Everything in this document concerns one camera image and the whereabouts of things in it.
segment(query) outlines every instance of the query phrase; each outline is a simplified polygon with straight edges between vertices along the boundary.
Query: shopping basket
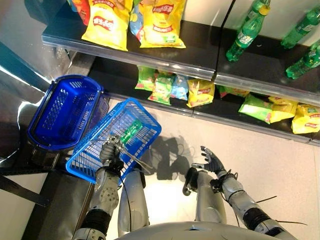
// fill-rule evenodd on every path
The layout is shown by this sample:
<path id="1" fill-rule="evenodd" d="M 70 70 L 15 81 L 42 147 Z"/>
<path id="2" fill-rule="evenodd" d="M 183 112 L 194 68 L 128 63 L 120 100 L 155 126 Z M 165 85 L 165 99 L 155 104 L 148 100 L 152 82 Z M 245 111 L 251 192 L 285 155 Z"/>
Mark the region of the shopping basket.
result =
<path id="1" fill-rule="evenodd" d="M 107 114 L 108 98 L 103 90 L 87 76 L 57 78 L 28 126 L 29 141 L 46 151 L 74 147 Z"/>
<path id="2" fill-rule="evenodd" d="M 125 144 L 127 151 L 140 158 L 161 132 L 159 123 L 135 99 L 118 103 L 87 135 L 74 147 L 73 154 L 66 163 L 66 169 L 91 183 L 96 183 L 96 170 L 102 166 L 99 155 L 102 145 L 110 134 L 123 136 L 125 131 L 139 120 L 142 127 Z M 128 155 L 121 153 L 124 162 L 121 177 L 135 166 L 135 162 Z"/>

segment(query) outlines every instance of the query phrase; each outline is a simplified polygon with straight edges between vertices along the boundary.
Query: bottle label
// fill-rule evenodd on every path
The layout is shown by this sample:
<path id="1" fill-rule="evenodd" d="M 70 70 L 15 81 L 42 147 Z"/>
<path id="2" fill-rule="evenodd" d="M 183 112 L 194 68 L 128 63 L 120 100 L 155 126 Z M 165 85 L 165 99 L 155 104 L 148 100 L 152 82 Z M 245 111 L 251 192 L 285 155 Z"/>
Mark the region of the bottle label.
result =
<path id="1" fill-rule="evenodd" d="M 307 18 L 303 19 L 301 22 L 299 22 L 297 24 L 297 26 L 295 27 L 295 30 L 302 34 L 302 35 L 306 35 L 307 33 L 309 33 L 311 31 L 311 29 L 314 27 L 315 25 L 311 24 L 309 22 L 309 20 Z"/>
<path id="2" fill-rule="evenodd" d="M 309 68 L 317 67 L 318 65 L 320 65 L 320 51 L 317 49 L 314 49 L 308 52 L 306 55 L 304 55 L 303 62 Z"/>
<path id="3" fill-rule="evenodd" d="M 238 44 L 241 48 L 247 48 L 253 41 L 253 37 L 244 35 L 243 32 L 239 32 L 237 39 L 235 40 L 236 44 Z"/>

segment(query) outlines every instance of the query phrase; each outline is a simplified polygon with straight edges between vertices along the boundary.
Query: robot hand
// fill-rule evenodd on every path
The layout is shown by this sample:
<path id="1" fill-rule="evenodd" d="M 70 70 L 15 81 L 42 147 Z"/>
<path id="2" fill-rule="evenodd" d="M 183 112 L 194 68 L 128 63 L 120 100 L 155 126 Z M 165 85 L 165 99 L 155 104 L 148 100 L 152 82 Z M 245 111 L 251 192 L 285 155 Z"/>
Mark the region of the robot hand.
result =
<path id="1" fill-rule="evenodd" d="M 192 163 L 192 167 L 213 172 L 218 177 L 221 177 L 227 173 L 219 158 L 209 148 L 201 146 L 201 150 L 203 151 L 201 155 L 205 156 L 205 160 L 208 163 Z"/>

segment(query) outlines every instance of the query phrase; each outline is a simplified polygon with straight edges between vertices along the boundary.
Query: shelf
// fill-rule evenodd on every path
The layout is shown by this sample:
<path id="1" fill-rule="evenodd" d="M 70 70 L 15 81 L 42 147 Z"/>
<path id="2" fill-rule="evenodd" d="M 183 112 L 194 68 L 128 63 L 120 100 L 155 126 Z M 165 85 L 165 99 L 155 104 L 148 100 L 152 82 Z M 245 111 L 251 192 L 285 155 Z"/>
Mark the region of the shelf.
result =
<path id="1" fill-rule="evenodd" d="M 235 30 L 223 29 L 215 84 L 320 106 L 320 67 L 292 82 L 285 74 L 285 69 L 306 53 L 306 46 L 286 50 L 280 40 L 258 36 L 239 61 L 231 63 L 226 51 L 235 38 Z"/>
<path id="2" fill-rule="evenodd" d="M 52 47 L 61 47 L 205 80 L 211 80 L 215 72 L 219 49 L 219 27 L 182 21 L 180 38 L 186 45 L 184 49 L 139 48 L 139 41 L 128 30 L 128 51 L 115 50 L 82 40 L 81 37 L 86 28 L 79 15 L 65 3 L 42 33 L 42 41 L 45 45 Z"/>
<path id="3" fill-rule="evenodd" d="M 111 98 L 124 100 L 128 97 L 134 97 L 145 107 L 218 122 L 301 143 L 317 144 L 316 140 L 311 142 L 314 136 L 313 133 L 293 134 L 291 130 L 292 119 L 267 124 L 248 115 L 238 113 L 244 98 L 228 94 L 223 99 L 220 99 L 217 89 L 212 104 L 189 108 L 186 106 L 187 101 L 171 98 L 171 106 L 168 106 L 147 100 L 151 94 L 150 91 L 134 89 L 138 79 L 138 68 L 135 65 L 97 57 L 88 76 L 103 85 L 108 90 Z"/>
<path id="4" fill-rule="evenodd" d="M 220 99 L 219 92 L 216 91 L 214 94 L 213 103 L 195 107 L 193 117 L 294 140 L 301 143 L 310 142 L 310 139 L 313 135 L 312 133 L 299 135 L 293 134 L 291 129 L 292 118 L 267 124 L 254 117 L 239 113 L 238 110 L 243 102 L 243 97 L 234 96 L 231 94 L 228 94 L 223 97 L 223 99 Z"/>
<path id="5" fill-rule="evenodd" d="M 88 76 L 104 86 L 113 99 L 124 100 L 133 97 L 138 99 L 145 107 L 189 117 L 192 115 L 193 110 L 187 107 L 187 101 L 170 98 L 171 105 L 160 104 L 148 100 L 151 91 L 135 89 L 138 81 L 138 68 L 133 64 L 96 57 Z"/>

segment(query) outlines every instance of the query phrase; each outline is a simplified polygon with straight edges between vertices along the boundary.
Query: dark blue basket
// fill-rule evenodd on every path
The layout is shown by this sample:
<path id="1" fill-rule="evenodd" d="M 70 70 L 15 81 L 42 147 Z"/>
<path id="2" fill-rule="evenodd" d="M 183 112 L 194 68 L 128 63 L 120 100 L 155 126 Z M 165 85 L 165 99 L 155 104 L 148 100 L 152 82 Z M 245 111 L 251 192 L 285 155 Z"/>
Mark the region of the dark blue basket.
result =
<path id="1" fill-rule="evenodd" d="M 134 98 L 118 103 L 81 141 L 74 147 L 66 169 L 82 179 L 96 183 L 96 170 L 102 166 L 99 155 L 109 134 L 122 136 L 135 120 L 142 128 L 125 145 L 130 154 L 138 159 L 149 148 L 161 132 L 160 124 Z M 124 178 L 136 164 L 128 155 L 121 153 L 124 162 L 121 176 Z"/>
<path id="2" fill-rule="evenodd" d="M 47 151 L 74 147 L 107 114 L 108 98 L 103 90 L 87 76 L 56 79 L 29 124 L 30 142 Z"/>

